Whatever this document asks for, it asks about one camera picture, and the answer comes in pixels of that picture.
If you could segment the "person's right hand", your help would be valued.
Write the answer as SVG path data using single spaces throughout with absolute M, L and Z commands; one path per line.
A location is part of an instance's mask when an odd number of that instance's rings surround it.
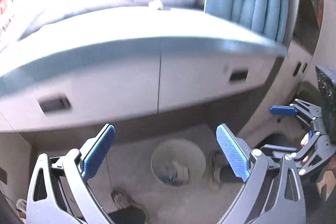
M 301 142 L 300 142 L 300 145 L 301 147 L 305 147 L 309 142 L 309 133 L 307 132 L 304 137 L 302 138 Z M 306 162 L 309 160 L 310 158 L 310 154 L 311 153 L 308 153 L 305 158 L 302 160 L 302 164 L 306 164 Z

